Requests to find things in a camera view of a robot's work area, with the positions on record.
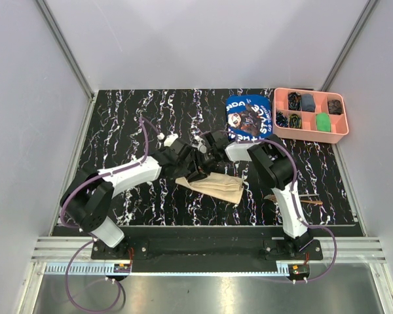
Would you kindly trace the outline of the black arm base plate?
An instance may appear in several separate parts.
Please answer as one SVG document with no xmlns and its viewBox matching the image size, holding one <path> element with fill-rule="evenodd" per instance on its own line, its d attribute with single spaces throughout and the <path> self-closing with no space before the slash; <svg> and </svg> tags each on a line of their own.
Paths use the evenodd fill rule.
<svg viewBox="0 0 393 314">
<path fill-rule="evenodd" d="M 277 262 L 321 262 L 321 244 L 302 251 L 279 226 L 131 226 L 114 249 L 98 241 L 93 260 L 132 258 L 136 273 L 246 273 L 274 271 Z"/>
</svg>

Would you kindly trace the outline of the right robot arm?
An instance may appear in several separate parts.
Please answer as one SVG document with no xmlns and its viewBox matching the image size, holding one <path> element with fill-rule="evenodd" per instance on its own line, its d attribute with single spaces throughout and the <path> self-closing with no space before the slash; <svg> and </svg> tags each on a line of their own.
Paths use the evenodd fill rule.
<svg viewBox="0 0 393 314">
<path fill-rule="evenodd" d="M 297 191 L 297 167 L 291 153 L 276 135 L 266 139 L 241 140 L 229 137 L 228 131 L 207 131 L 202 134 L 204 152 L 195 153 L 191 182 L 205 179 L 221 162 L 251 162 L 258 177 L 272 190 L 282 216 L 284 251 L 299 259 L 308 251 L 313 237 L 302 212 Z"/>
</svg>

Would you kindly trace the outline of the beige cloth napkin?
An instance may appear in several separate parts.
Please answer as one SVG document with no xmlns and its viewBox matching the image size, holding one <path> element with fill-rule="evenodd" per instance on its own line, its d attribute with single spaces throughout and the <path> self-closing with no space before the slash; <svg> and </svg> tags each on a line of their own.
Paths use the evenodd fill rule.
<svg viewBox="0 0 393 314">
<path fill-rule="evenodd" d="M 213 198 L 239 204 L 243 195 L 243 179 L 222 173 L 210 173 L 205 179 L 189 182 L 185 177 L 176 184 Z"/>
</svg>

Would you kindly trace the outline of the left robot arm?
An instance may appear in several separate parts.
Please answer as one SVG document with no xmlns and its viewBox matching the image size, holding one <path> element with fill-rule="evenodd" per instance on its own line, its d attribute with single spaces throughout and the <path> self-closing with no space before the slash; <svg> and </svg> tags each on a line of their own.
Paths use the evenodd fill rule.
<svg viewBox="0 0 393 314">
<path fill-rule="evenodd" d="M 159 178 L 177 179 L 199 174 L 200 152 L 181 139 L 166 140 L 153 153 L 121 166 L 100 170 L 80 170 L 60 200 L 61 215 L 71 218 L 74 227 L 105 243 L 105 251 L 115 259 L 128 252 L 124 232 L 109 218 L 112 199 L 122 192 Z"/>
</svg>

